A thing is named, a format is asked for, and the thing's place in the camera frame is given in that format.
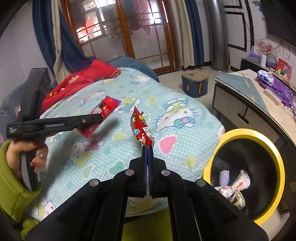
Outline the green left sleeve forearm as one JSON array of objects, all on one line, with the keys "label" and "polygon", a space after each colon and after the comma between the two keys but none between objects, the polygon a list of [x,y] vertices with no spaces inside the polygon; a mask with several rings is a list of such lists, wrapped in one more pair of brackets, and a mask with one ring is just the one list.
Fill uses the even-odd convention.
[{"label": "green left sleeve forearm", "polygon": [[20,152],[29,152],[36,147],[35,143],[26,141],[6,141],[1,146],[1,211],[22,240],[39,223],[23,212],[41,190],[30,191],[23,186]]}]

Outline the left hand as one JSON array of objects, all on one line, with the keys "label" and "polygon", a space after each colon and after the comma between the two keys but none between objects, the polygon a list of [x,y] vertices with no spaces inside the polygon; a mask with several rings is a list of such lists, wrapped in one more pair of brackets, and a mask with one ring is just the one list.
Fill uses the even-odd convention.
[{"label": "left hand", "polygon": [[46,144],[38,146],[34,142],[29,141],[12,141],[6,152],[6,162],[12,173],[18,180],[22,180],[22,172],[20,168],[20,153],[29,152],[37,149],[34,159],[30,162],[30,166],[35,168],[35,172],[43,171],[46,167],[48,156],[48,147]]}]

